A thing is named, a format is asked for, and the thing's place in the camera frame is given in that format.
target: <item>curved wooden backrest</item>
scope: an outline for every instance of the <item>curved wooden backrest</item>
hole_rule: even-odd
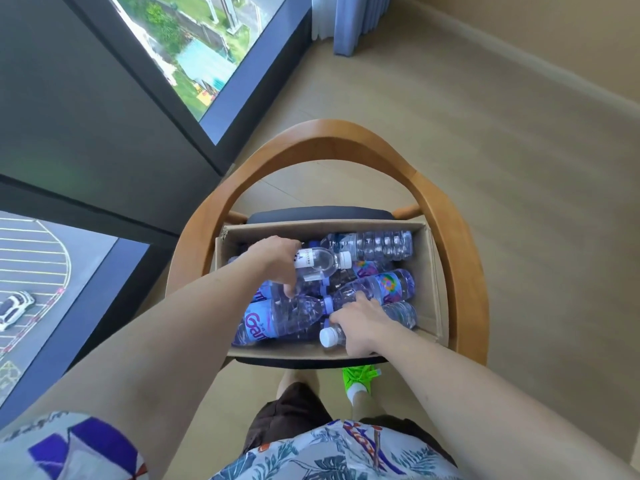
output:
[[[386,141],[347,121],[314,120],[293,126],[262,145],[220,184],[192,215],[180,236],[166,293],[209,272],[215,237],[245,190],[276,170],[314,160],[366,165],[395,178],[412,193],[417,206],[398,209],[394,215],[407,219],[424,214],[431,227],[447,286],[449,347],[485,364],[489,304],[482,264],[467,223],[450,199]]]

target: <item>person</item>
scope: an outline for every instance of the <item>person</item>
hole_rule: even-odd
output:
[[[298,241],[270,237],[107,339],[2,431],[0,478],[161,479],[263,281],[288,286]],[[638,479],[635,470],[487,368],[427,342],[364,295],[331,315],[350,356],[377,352],[411,387],[455,460],[347,371],[355,418],[332,420],[313,374],[288,371],[226,479]]]

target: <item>person's left arm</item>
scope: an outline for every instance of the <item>person's left arm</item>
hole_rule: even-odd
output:
[[[87,413],[119,429],[151,478],[162,478],[253,294],[267,280],[295,284],[298,249],[298,241],[270,237],[173,293],[93,350],[13,424],[51,411]]]

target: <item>person's left hand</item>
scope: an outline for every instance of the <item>person's left hand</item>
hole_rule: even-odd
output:
[[[293,298],[297,277],[293,258],[301,247],[300,241],[272,235],[256,242],[242,256],[263,264],[266,279],[284,284],[284,293]]]

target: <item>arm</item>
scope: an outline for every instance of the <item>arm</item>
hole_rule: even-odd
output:
[[[638,473],[489,369],[391,321],[364,295],[334,313],[350,355],[383,355],[480,478],[635,479]]]
[[[253,293],[293,284],[298,241],[270,237],[176,291],[102,343],[16,422],[85,412],[135,444],[152,479],[164,476],[215,379]]]

